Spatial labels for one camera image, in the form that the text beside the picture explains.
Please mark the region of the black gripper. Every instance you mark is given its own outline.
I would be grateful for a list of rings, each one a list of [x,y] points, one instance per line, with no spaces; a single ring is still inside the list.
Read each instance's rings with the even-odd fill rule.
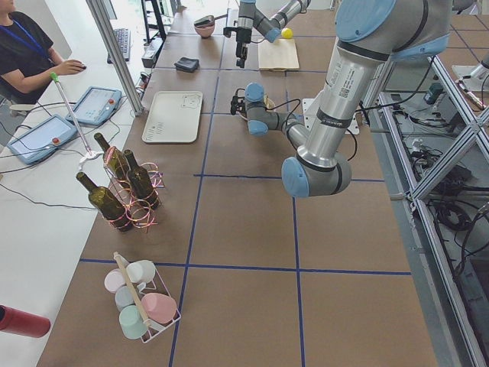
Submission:
[[[235,56],[235,65],[240,68],[245,67],[246,60],[248,58],[248,45],[251,43],[252,27],[248,25],[241,25],[239,23],[236,26],[226,26],[223,29],[223,34],[230,38],[232,33],[235,33],[235,39],[237,43]]]
[[[245,98],[243,96],[239,96],[240,91],[244,91],[243,88],[237,88],[230,102],[230,113],[232,115],[240,115],[241,117],[246,116],[246,108],[245,108]]]

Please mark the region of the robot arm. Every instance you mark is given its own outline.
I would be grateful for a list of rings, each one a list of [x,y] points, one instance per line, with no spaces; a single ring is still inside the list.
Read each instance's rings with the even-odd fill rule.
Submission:
[[[235,34],[236,40],[236,66],[245,68],[248,58],[248,45],[251,43],[252,31],[256,30],[270,43],[275,42],[281,31],[298,14],[306,13],[311,1],[289,1],[268,18],[256,6],[255,0],[243,0],[238,3],[238,17],[232,26],[226,26],[223,34],[231,38]]]
[[[351,166],[338,146],[376,69],[388,60],[432,57],[446,49],[452,6],[451,1],[341,2],[335,48],[311,128],[291,112],[268,109],[259,83],[248,84],[243,98],[233,98],[231,112],[246,116],[251,135],[280,131],[296,149],[281,168],[289,195],[334,195],[349,185]]]

